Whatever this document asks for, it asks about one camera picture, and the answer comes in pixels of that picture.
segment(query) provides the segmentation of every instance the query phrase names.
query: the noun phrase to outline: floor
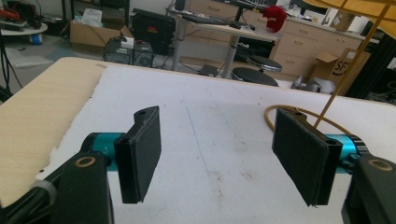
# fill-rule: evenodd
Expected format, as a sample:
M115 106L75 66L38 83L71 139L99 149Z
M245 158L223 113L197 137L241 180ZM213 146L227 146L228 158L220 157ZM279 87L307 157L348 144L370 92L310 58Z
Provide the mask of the floor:
M61 36L43 35L41 45L31 44L28 36L4 36L4 38L7 56L16 71L16 76L11 74L9 79L9 86L14 94L62 57L102 60L102 55L72 50L69 39ZM155 68L170 70L171 65L172 57L157 55L154 58ZM177 71L198 75L201 68L201 66L180 63ZM0 78L0 83L2 86L5 85L3 77ZM278 83L282 88L290 87L289 81L278 80Z

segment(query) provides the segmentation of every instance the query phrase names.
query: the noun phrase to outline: desk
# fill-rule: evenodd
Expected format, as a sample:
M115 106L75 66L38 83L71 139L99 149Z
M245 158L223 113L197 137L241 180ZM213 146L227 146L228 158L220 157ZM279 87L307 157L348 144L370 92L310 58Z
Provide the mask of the desk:
M116 223L342 223L350 177L336 176L329 206L306 207L272 152L262 116L273 104L319 112L328 95L120 64L105 70L108 65L61 59L0 106L4 205L27 190L54 147L79 150L85 136L70 134L124 131L136 109L159 105L163 154L145 202L118 203L117 178L109 173ZM98 103L107 110L84 124ZM396 161L395 114L393 105L337 97L327 115L373 154ZM337 133L325 124L319 129Z
M173 57L173 63L172 63L172 70L176 71L178 61L180 59L180 52L181 49L183 48L182 44L184 41L184 34L186 31L186 25L188 21L183 20L180 17L178 20L178 28L177 28L177 40L176 40L176 45L175 45L175 53ZM211 25L211 24L200 24L200 23L193 23L193 26L195 26L198 29L203 29L203 30L208 30L212 32L221 32L225 34L231 35L230 39L230 46L228 47L228 52L227 55L225 55L225 65L224 65L224 70L222 73L222 77L227 77L230 74L232 64L233 64L233 57L235 56L236 52L236 47L239 41L239 37L247 37L247 38L252 38L252 39L257 39L257 40L263 40L263 41L277 41L279 39L279 34L271 34L271 33L261 33L261 34L256 34L253 31L241 29L237 30L234 29L230 26L223 26L223 25ZM189 55L195 55L198 56L199 54L203 55L201 57L204 58L209 58L212 55L216 55L217 50L216 49L208 49L202 46L201 48L197 47L194 49L195 52L191 52Z

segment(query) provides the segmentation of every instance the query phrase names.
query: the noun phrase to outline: wooden cabinet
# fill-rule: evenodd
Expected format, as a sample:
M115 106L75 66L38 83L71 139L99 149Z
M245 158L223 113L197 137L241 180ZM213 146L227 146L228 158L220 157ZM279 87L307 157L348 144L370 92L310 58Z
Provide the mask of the wooden cabinet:
M282 73L290 80L298 76L309 78L321 52L340 57L345 48L357 49L361 44L361 38L301 21L286 20L283 32L273 59L282 65Z
M237 12L237 7L224 4L212 0L193 0L191 1L189 11L194 12L195 14L204 14L206 16L219 16L223 18L233 19ZM189 24L186 28L186 38L189 39L192 37L200 37L211 40L222 41L224 44L227 44L230 36L226 34L222 34L219 32L210 32L203 31L193 27Z

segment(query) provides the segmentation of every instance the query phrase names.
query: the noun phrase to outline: drawer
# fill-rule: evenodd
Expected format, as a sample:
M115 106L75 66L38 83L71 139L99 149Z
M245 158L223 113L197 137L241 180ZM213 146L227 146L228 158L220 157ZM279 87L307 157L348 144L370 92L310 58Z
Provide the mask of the drawer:
M188 24L186 27L185 36L194 36L200 38L214 39L220 41L229 41L231 36L222 32L211 32L207 30L201 30L193 25Z
M274 61L282 65L283 74L310 77L315 67L314 59L304 59L288 54L277 53Z
M191 1L190 11L194 13L203 13L206 16L221 16L224 18L233 18L238 8L225 3L211 0L193 0Z
M322 34L325 33L325 31L320 28L302 24L297 21L287 21L285 32L312 39L321 39Z
M358 38L326 32L326 35L324 35L322 40L318 43L318 49L320 50L317 51L329 52L334 56L340 57L346 48L357 49L360 44L361 40Z
M285 33L279 42L276 52L310 58L315 56L312 54L317 43L318 41L315 39Z

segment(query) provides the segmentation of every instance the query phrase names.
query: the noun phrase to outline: keyboard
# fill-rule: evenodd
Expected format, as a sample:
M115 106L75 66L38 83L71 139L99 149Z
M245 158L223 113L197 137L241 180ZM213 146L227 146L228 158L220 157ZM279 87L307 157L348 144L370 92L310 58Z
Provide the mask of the keyboard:
M193 21L195 23L201 24L212 24L212 25L227 25L228 23L225 21L213 19L213 18L206 18L206 17L197 17L194 15L183 15L182 18L186 21Z

